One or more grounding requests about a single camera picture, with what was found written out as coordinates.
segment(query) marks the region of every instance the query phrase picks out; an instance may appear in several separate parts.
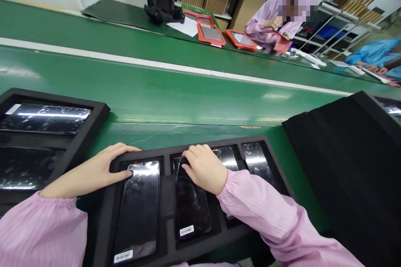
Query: white paper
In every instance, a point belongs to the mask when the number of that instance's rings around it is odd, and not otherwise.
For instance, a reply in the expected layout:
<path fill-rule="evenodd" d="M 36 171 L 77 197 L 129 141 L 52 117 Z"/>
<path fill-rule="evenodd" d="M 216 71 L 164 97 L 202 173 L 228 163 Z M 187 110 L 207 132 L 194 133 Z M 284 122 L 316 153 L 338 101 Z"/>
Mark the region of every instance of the white paper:
<path fill-rule="evenodd" d="M 190 18 L 185 18 L 184 23 L 167 23 L 167 25 L 191 37 L 198 34 L 198 22 Z"/>
<path fill-rule="evenodd" d="M 118 263 L 121 261 L 125 261 L 127 259 L 131 259 L 133 255 L 134 255 L 133 250 L 128 250 L 127 252 L 122 252 L 120 254 L 116 254 L 114 256 L 114 263 Z"/>

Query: elastic cuff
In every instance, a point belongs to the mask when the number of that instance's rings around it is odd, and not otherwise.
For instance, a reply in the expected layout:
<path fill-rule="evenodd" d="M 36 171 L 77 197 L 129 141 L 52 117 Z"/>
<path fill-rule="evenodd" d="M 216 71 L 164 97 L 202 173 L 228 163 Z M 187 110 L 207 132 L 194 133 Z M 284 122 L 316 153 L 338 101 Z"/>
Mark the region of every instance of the elastic cuff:
<path fill-rule="evenodd" d="M 41 196 L 37 191 L 34 195 L 32 195 L 32 199 L 38 201 L 43 204 L 51 204 L 56 207 L 76 207 L 76 197 L 73 198 L 46 198 Z"/>
<path fill-rule="evenodd" d="M 227 171 L 228 171 L 227 181 L 226 181 L 226 184 L 224 185 L 224 188 L 221 191 L 221 193 L 219 195 L 217 195 L 218 200 L 223 200 L 228 196 L 230 187 L 232 185 L 234 171 L 231 171 L 231 170 L 227 170 Z"/>

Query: finger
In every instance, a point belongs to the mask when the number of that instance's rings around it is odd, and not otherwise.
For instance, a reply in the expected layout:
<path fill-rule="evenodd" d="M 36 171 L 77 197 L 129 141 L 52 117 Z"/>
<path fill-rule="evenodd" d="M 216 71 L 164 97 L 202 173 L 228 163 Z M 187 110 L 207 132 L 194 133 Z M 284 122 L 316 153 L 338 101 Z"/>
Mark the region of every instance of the finger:
<path fill-rule="evenodd" d="M 110 148 L 108 149 L 108 151 L 113 151 L 114 149 L 117 149 L 122 146 L 126 146 L 126 145 L 124 143 L 118 142 L 114 145 L 109 146 Z"/>
<path fill-rule="evenodd" d="M 107 185 L 115 184 L 132 176 L 132 171 L 123 170 L 117 173 L 109 173 L 107 177 Z"/>
<path fill-rule="evenodd" d="M 183 157 L 187 158 L 188 162 L 192 165 L 192 163 L 195 161 L 196 156 L 189 150 L 185 150 L 183 152 Z"/>
<path fill-rule="evenodd" d="M 181 166 L 184 168 L 184 170 L 188 174 L 189 178 L 193 182 L 196 182 L 196 175 L 195 175 L 195 172 L 192 170 L 191 166 L 187 165 L 187 164 L 182 164 Z"/>
<path fill-rule="evenodd" d="M 205 151 L 205 149 L 202 147 L 202 145 L 196 145 L 196 148 L 199 149 L 200 152 Z"/>
<path fill-rule="evenodd" d="M 193 145 L 189 146 L 189 151 L 192 152 L 196 156 L 201 153 L 200 150 L 197 149 L 196 146 L 193 146 Z"/>
<path fill-rule="evenodd" d="M 133 152 L 133 151 L 141 151 L 141 150 L 137 147 L 127 146 L 124 144 L 124 146 L 120 146 L 118 148 L 109 150 L 108 154 L 110 155 L 110 159 L 114 160 L 116 157 L 118 157 L 119 155 L 121 155 L 125 152 Z"/>

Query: white stripe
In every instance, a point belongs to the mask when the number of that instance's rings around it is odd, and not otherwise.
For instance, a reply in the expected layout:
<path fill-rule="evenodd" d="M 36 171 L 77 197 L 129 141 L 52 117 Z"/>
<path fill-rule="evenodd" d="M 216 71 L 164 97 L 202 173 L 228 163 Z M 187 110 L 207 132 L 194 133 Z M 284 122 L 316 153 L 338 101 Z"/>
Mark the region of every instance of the white stripe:
<path fill-rule="evenodd" d="M 0 45 L 12 46 L 12 47 L 17 47 L 17 48 L 33 49 L 33 50 L 46 51 L 46 52 L 53 52 L 53 53 L 61 53 L 61 54 L 74 55 L 74 56 L 81 56 L 81 57 L 86 57 L 86 58 L 95 58 L 95 59 L 100 59 L 100 60 L 114 61 L 114 62 L 119 62 L 119 63 L 139 65 L 139 66 L 145 66 L 145 67 L 151 67 L 151 68 L 157 68 L 157 69 L 173 70 L 173 71 L 179 71 L 179 72 L 184 72 L 184 73 L 193 73 L 193 74 L 199 74 L 199 75 L 214 76 L 214 77 L 220 77 L 220 78 L 224 78 L 224 79 L 233 79 L 233 80 L 238 80 L 238 81 L 261 83 L 261 84 L 267 84 L 267 85 L 271 85 L 271 86 L 296 88 L 296 89 L 300 89 L 300 90 L 314 91 L 314 92 L 340 95 L 340 96 L 352 95 L 352 93 L 348 93 L 348 92 L 330 90 L 330 89 L 325 89 L 325 88 L 317 88 L 317 87 L 312 87 L 312 86 L 305 86 L 305 85 L 300 85 L 300 84 L 296 84 L 296 83 L 286 83 L 283 81 L 274 81 L 274 80 L 263 79 L 263 78 L 258 78 L 258 77 L 251 77 L 251 76 L 225 73 L 225 72 L 219 72 L 219 71 L 211 71 L 211 70 L 205 70 L 205 69 L 201 69 L 201 68 L 187 67 L 187 66 L 182 66 L 182 65 L 174 65 L 174 64 L 170 64 L 170 63 L 161 63 L 161 62 L 152 61 L 152 60 L 143 60 L 143 59 L 139 59 L 139 58 L 131 58 L 131 57 L 126 57 L 126 56 L 119 56 L 119 55 L 87 51 L 87 50 L 81 50 L 81 49 L 75 49 L 75 48 L 67 48 L 67 47 L 54 46 L 54 45 L 48 45 L 48 44 L 27 42 L 27 41 L 14 40 L 14 39 L 9 39 L 9 38 L 0 38 Z"/>

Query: green mat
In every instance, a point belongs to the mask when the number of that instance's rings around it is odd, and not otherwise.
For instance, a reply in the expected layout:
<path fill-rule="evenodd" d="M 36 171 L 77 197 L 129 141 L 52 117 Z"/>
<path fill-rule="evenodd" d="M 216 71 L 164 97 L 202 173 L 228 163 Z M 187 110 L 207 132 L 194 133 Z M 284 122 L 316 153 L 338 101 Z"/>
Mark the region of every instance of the green mat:
<path fill-rule="evenodd" d="M 99 0 L 95 4 L 89 6 L 85 10 L 82 11 L 83 14 L 99 19 L 104 22 L 117 23 L 129 26 L 135 26 L 138 28 L 143 28 L 155 33 L 160 33 L 169 37 L 178 38 L 181 40 L 187 40 L 194 43 L 199 43 L 202 45 L 208 45 L 208 43 L 200 42 L 198 40 L 198 36 L 190 37 L 166 24 L 156 25 L 152 23 L 145 13 L 143 8 L 129 5 L 126 3 L 114 1 L 114 0 Z M 281 55 L 274 55 L 269 53 L 261 53 L 258 51 L 252 52 L 248 50 L 240 50 L 237 49 L 232 42 L 226 38 L 226 45 L 222 47 L 224 50 L 230 50 L 235 52 L 241 52 L 253 56 L 258 56 L 262 58 L 268 58 L 271 60 L 276 60 L 284 63 L 291 63 L 295 65 L 299 65 L 301 67 L 313 68 L 311 63 L 301 57 L 298 59 L 289 59 Z M 352 78 L 358 78 L 366 81 L 371 81 L 379 84 L 383 84 L 377 79 L 365 74 L 363 76 L 359 76 L 353 73 L 350 70 L 343 70 L 341 68 L 336 67 L 332 63 L 324 60 L 327 63 L 326 67 L 321 67 L 320 69 L 324 72 L 334 73 L 338 75 L 343 75 Z"/>

